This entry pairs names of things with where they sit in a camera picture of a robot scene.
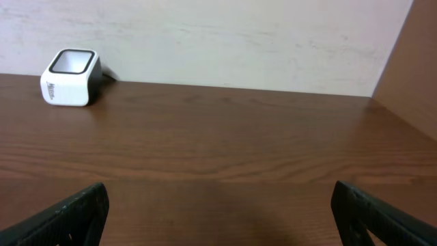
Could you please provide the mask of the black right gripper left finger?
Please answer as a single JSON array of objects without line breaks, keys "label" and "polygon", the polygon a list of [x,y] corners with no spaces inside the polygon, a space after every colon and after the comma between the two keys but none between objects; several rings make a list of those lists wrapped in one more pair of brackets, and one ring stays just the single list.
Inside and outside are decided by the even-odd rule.
[{"label": "black right gripper left finger", "polygon": [[1,244],[99,245],[109,213],[103,183],[93,184],[1,231]]}]

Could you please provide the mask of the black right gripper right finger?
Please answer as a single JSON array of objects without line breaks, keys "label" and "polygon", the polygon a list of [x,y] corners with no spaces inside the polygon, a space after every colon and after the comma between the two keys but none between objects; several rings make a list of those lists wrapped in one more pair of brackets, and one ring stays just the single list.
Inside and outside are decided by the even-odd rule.
[{"label": "black right gripper right finger", "polygon": [[436,244],[436,228],[338,180],[330,207],[343,245],[373,245],[373,234],[386,245]]}]

